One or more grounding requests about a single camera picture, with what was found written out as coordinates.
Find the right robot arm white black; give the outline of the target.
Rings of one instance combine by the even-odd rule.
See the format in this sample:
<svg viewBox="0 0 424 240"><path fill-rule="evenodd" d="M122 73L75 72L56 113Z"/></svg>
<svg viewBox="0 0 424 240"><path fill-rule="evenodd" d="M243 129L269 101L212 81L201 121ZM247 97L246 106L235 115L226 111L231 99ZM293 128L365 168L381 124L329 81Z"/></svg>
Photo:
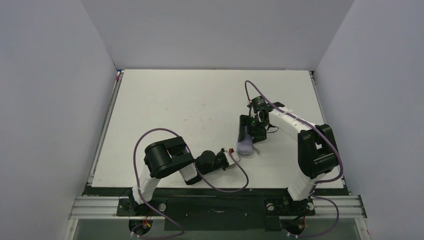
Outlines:
<svg viewBox="0 0 424 240"><path fill-rule="evenodd" d="M280 102L268 103L262 96L253 98L249 114L240 115L236 150L241 155L254 153L254 144L267 139L268 129L275 127L297 142L299 173L287 189L294 201L308 198L324 175L340 165L340 156L332 128L300 118Z"/></svg>

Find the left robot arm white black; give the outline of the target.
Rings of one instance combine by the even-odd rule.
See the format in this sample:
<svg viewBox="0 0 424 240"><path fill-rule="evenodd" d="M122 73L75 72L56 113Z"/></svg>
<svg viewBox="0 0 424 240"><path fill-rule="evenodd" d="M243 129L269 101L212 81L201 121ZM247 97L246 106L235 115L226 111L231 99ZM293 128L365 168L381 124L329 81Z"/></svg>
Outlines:
<svg viewBox="0 0 424 240"><path fill-rule="evenodd" d="M138 191L149 202L160 179L179 173L186 185L194 185L202 179L201 175L226 170L240 161L238 153L231 149L221 149L218 153L205 150L194 158L181 136L154 142L144 152L145 166L138 178L139 185L135 185L129 195L135 206L144 204Z"/></svg>

